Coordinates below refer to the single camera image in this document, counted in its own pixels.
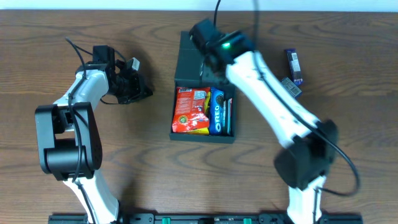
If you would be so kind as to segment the dark green gift box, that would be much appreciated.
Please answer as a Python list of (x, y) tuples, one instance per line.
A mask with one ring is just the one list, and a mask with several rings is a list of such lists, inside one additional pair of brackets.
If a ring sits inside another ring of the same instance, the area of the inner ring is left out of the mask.
[(226, 99), (232, 99), (231, 105), (231, 133), (229, 135), (205, 136), (197, 134), (175, 133), (170, 131), (169, 137), (173, 141), (209, 142), (232, 144), (236, 139), (236, 87), (232, 84), (220, 83), (209, 67), (204, 65), (204, 58), (190, 40), (189, 33), (180, 33), (180, 46), (177, 67), (174, 77), (175, 88), (215, 87), (224, 91)]

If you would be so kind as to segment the red green KitKat bar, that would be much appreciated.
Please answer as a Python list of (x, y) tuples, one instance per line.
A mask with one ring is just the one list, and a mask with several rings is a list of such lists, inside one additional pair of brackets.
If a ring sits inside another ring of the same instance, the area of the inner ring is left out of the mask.
[(223, 104), (223, 135), (231, 134), (231, 115), (232, 115), (233, 99), (227, 99)]

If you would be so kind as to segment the blue Oreo cookie pack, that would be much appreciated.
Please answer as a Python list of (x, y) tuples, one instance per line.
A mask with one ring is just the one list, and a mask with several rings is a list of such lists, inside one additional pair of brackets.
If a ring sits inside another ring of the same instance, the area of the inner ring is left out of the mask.
[(224, 91), (211, 87), (210, 99), (210, 126), (211, 135), (220, 135), (223, 129)]

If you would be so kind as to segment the red snack bag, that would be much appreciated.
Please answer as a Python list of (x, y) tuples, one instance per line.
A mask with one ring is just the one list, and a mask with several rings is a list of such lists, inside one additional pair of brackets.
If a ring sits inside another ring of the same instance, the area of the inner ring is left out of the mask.
[(200, 128), (208, 128), (210, 119), (205, 115), (204, 104), (210, 87), (186, 88), (177, 87), (172, 131), (185, 133)]

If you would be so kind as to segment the yellow seed snack bag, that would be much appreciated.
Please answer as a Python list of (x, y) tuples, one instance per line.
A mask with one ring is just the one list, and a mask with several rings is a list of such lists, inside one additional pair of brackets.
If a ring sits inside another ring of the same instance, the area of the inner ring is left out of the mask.
[[(204, 104), (204, 112), (205, 112), (205, 115), (206, 115), (206, 116), (209, 115), (209, 108), (210, 108), (209, 102), (210, 102), (210, 98), (211, 98), (211, 92), (209, 91), (209, 92), (207, 93), (207, 95), (206, 95), (205, 104)], [(208, 128), (200, 128), (200, 129), (194, 129), (194, 130), (188, 131), (187, 134), (197, 134), (197, 135), (205, 135), (205, 136), (207, 136), (207, 135), (210, 134), (210, 132), (209, 132), (209, 129), (208, 129)]]

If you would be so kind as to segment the dark purple chocolate bar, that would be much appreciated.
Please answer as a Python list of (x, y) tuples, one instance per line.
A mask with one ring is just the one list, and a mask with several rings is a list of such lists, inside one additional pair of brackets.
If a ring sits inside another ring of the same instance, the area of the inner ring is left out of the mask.
[(295, 49), (285, 49), (284, 52), (289, 63), (292, 81), (299, 86), (303, 83), (303, 76), (297, 52)]

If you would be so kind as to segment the small blue snack box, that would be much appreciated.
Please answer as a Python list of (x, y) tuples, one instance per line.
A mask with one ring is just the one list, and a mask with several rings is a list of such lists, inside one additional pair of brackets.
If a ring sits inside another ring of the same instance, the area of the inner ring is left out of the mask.
[(302, 94), (301, 89), (289, 78), (283, 78), (281, 84), (294, 98), (298, 98)]

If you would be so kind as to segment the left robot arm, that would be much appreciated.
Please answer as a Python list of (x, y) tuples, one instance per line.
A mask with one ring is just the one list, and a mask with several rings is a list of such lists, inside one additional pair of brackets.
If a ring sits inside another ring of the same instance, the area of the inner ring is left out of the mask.
[(92, 59), (81, 63), (66, 93), (35, 110), (41, 169), (69, 187), (86, 211), (82, 218), (62, 217), (57, 222), (129, 221), (100, 171), (103, 150), (94, 110), (105, 95), (128, 105), (153, 92), (139, 73), (140, 61), (116, 58), (118, 53), (107, 45), (94, 46)]

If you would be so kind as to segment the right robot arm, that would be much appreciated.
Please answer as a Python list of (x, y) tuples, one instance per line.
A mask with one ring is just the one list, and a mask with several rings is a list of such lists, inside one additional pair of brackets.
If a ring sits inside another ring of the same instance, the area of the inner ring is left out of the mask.
[(321, 122), (306, 110), (266, 65), (254, 43), (242, 32), (220, 32), (205, 19), (189, 32), (192, 42), (213, 72), (239, 88), (269, 123), (283, 150), (274, 166), (289, 187), (287, 214), (293, 223), (316, 223), (322, 216), (320, 189), (335, 151), (335, 124)]

